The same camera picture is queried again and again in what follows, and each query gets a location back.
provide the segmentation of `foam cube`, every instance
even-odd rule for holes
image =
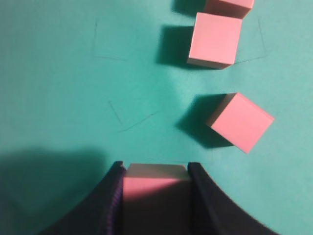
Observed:
[[[198,13],[188,63],[224,69],[235,63],[242,20]]]
[[[206,124],[248,153],[274,118],[240,93],[227,94]]]
[[[123,185],[124,235],[188,235],[190,178],[184,166],[131,164]]]
[[[253,4],[254,0],[207,0],[204,12],[243,19]]]

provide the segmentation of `tilted pink cube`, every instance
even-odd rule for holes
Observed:
[[[240,93],[227,94],[207,125],[248,153],[274,118]]]
[[[123,185],[124,235],[188,235],[190,178],[184,166],[131,164]]]
[[[235,63],[242,20],[198,13],[188,63],[224,69]]]
[[[207,0],[204,12],[243,19],[253,4],[254,0]]]

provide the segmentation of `green paper background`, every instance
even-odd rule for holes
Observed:
[[[313,231],[313,1],[256,0],[237,63],[187,65],[202,0],[0,0],[0,231],[40,231],[115,160],[203,164],[284,235]],[[250,154],[202,119],[241,92],[276,120]]]

